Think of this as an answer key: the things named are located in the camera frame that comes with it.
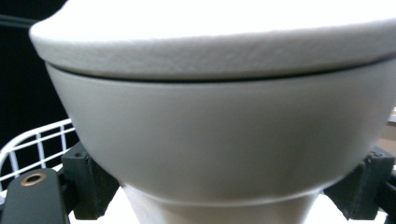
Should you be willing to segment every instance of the wire rack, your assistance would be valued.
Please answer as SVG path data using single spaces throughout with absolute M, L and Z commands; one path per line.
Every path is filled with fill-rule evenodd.
M 48 161 L 61 157 L 69 149 L 66 144 L 66 135 L 74 131 L 75 128 L 72 126 L 71 119 L 65 119 L 22 133 L 9 141 L 0 151 L 0 172 L 7 158 L 10 160 L 12 171 L 9 174 L 0 176 L 0 191 L 3 191 L 3 182 L 5 180 L 16 178 L 37 166 L 47 168 Z M 54 138 L 60 138 L 61 146 L 58 152 L 46 157 L 43 143 Z M 34 145 L 36 145 L 39 160 L 30 165 L 20 167 L 16 151 L 31 149 L 31 146 Z

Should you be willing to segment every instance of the metal grommet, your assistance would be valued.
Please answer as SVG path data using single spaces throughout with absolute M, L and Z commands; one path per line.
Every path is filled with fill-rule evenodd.
M 46 175 L 43 173 L 36 173 L 36 174 L 28 175 L 21 181 L 21 185 L 24 187 L 33 186 L 33 185 L 41 182 L 45 178 L 46 178 Z

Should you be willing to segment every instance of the textured lid surface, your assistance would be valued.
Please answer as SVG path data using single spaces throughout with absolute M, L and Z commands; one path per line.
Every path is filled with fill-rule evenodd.
M 99 77 L 284 77 L 393 57 L 396 1 L 69 0 L 30 31 L 41 58 Z

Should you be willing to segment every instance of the brass hole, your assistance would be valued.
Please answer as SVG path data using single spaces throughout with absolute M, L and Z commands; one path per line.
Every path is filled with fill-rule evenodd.
M 41 182 L 45 178 L 46 175 L 43 173 L 28 175 L 21 181 L 21 185 L 25 187 L 29 187 Z

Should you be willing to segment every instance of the white surface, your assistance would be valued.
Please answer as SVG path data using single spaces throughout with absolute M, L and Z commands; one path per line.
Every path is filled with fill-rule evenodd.
M 75 220 L 73 214 L 69 217 L 71 224 L 139 224 L 122 189 L 117 191 L 117 194 L 110 203 L 106 214 L 98 220 Z M 385 218 L 386 214 L 379 212 L 374 221 L 347 221 L 328 197 L 319 195 L 308 215 L 308 218 L 306 219 L 305 224 L 384 224 Z
M 394 54 L 394 8 L 389 0 L 70 0 L 31 37 L 45 61 L 93 76 L 286 76 Z

